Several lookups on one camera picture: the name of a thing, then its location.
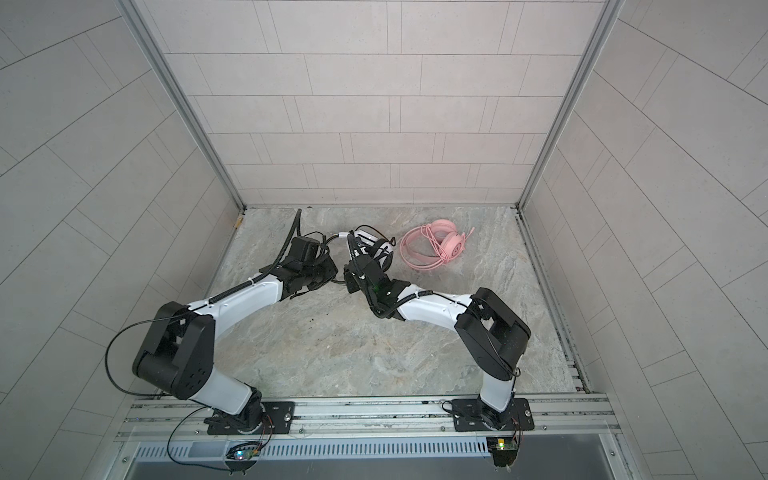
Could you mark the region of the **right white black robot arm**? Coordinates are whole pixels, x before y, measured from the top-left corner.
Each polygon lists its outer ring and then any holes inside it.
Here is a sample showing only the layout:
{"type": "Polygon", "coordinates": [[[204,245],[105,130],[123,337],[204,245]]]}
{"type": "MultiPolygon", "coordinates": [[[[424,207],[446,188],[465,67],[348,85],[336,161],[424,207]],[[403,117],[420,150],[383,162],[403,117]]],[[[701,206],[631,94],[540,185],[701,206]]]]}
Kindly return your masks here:
{"type": "Polygon", "coordinates": [[[476,400],[448,400],[442,405],[456,421],[456,429],[515,434],[533,430],[529,404],[515,398],[517,364],[532,336],[529,326],[488,288],[472,295],[451,295],[391,279],[377,252],[385,240],[368,244],[353,231],[341,237],[350,255],[344,267],[349,292],[362,292],[378,318],[422,321],[456,333],[482,370],[476,400]]]}

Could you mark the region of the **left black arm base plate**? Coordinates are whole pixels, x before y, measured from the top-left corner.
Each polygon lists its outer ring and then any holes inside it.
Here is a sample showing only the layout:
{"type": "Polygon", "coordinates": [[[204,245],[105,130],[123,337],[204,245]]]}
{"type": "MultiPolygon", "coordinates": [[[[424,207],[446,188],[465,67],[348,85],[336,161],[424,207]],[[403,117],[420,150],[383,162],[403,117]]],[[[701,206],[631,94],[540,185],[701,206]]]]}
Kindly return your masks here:
{"type": "Polygon", "coordinates": [[[255,400],[236,415],[215,409],[203,422],[208,435],[287,434],[294,410],[294,402],[255,400]]]}

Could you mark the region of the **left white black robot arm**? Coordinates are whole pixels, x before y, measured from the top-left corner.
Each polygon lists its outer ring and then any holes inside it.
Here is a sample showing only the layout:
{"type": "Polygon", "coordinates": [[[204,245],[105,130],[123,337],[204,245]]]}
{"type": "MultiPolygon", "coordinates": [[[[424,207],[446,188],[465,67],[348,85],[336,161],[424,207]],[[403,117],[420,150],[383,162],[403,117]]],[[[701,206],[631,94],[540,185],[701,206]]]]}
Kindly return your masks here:
{"type": "Polygon", "coordinates": [[[265,307],[319,289],[337,272],[325,243],[295,237],[281,250],[281,258],[258,275],[208,300],[163,305],[132,372],[179,400],[212,409],[213,415],[205,420],[210,434],[257,431],[264,427],[266,416],[261,392],[215,367],[217,338],[265,307]]]}

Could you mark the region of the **pink headphones with cable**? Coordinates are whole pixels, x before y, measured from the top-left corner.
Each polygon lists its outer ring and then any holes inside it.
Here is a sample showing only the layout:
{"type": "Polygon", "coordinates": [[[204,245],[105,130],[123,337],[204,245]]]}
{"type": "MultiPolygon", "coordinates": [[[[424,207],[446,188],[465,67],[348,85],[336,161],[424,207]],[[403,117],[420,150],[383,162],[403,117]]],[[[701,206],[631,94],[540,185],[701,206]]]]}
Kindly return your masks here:
{"type": "Polygon", "coordinates": [[[438,219],[407,231],[400,243],[399,253],[407,266],[416,271],[432,271],[455,261],[466,249],[469,238],[474,233],[460,233],[456,224],[448,219],[438,219]],[[426,240],[432,250],[422,253],[412,247],[414,242],[426,240]]]}

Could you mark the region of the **white black headphones with cable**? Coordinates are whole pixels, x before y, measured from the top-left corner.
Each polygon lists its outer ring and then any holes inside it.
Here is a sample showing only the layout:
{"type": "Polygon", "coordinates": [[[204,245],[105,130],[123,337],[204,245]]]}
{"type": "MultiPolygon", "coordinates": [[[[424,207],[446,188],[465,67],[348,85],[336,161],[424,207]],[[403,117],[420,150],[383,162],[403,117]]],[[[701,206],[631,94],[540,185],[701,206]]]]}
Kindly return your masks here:
{"type": "Polygon", "coordinates": [[[375,260],[384,272],[387,272],[393,263],[396,239],[386,238],[375,227],[362,224],[352,231],[353,242],[364,254],[375,260]]]}

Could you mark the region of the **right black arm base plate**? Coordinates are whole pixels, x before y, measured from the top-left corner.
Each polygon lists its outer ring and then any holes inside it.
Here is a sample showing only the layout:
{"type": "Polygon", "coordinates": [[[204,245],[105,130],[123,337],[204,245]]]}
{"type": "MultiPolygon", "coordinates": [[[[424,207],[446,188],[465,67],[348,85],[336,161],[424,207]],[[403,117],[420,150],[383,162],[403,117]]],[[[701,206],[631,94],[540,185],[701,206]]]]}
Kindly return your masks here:
{"type": "Polygon", "coordinates": [[[527,432],[535,429],[533,414],[525,398],[512,398],[502,412],[486,405],[479,397],[445,401],[441,407],[452,417],[457,432],[527,432]]]}

